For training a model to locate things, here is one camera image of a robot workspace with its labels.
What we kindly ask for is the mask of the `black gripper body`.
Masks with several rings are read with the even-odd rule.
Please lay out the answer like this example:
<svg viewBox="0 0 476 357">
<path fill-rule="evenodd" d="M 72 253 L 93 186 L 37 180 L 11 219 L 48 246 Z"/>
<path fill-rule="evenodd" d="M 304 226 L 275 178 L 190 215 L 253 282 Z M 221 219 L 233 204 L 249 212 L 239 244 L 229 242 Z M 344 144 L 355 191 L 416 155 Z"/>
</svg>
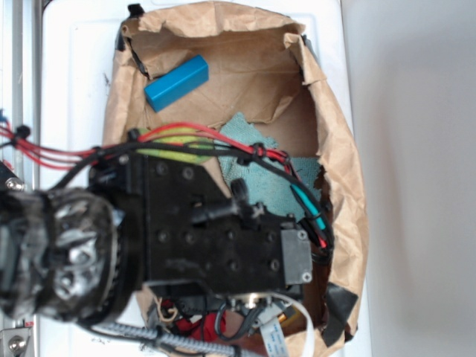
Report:
<svg viewBox="0 0 476 357">
<path fill-rule="evenodd" d="M 163 298 L 303 296 L 311 278 L 309 240 L 291 216 L 248 201 L 242 181 L 227 197 L 199 165 L 131 153 L 89 172 L 89 189 L 124 213 L 138 271 Z"/>
</svg>

